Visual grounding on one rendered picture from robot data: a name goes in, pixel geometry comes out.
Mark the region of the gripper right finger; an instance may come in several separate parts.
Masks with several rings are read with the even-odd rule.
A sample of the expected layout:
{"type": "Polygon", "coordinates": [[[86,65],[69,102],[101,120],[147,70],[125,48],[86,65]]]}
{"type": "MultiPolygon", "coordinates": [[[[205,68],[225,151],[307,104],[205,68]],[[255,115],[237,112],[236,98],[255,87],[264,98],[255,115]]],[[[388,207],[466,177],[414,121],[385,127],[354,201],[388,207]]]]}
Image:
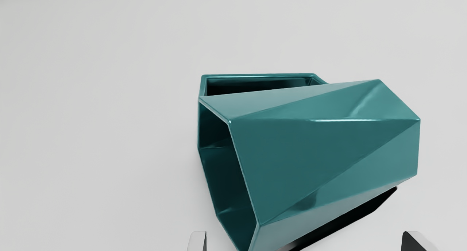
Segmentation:
{"type": "Polygon", "coordinates": [[[401,251],[434,251],[434,244],[419,231],[404,231],[401,251]]]}

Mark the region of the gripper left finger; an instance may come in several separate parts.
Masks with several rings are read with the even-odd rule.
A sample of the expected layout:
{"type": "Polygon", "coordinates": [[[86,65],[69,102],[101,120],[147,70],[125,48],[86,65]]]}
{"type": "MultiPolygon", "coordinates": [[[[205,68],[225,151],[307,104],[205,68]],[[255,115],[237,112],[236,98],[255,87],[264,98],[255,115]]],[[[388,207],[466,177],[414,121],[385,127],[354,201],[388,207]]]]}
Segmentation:
{"type": "Polygon", "coordinates": [[[207,251],[207,232],[192,232],[189,238],[187,251],[207,251]]]}

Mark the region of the teal faceted mug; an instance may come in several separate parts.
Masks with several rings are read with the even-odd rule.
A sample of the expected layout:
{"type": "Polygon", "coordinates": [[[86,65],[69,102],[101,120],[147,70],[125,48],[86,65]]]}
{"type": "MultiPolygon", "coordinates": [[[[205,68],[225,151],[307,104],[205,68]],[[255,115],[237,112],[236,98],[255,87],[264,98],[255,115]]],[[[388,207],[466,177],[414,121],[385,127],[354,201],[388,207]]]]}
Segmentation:
{"type": "Polygon", "coordinates": [[[421,120],[381,80],[201,76],[197,149],[236,251],[295,251],[375,211],[414,177],[421,120]]]}

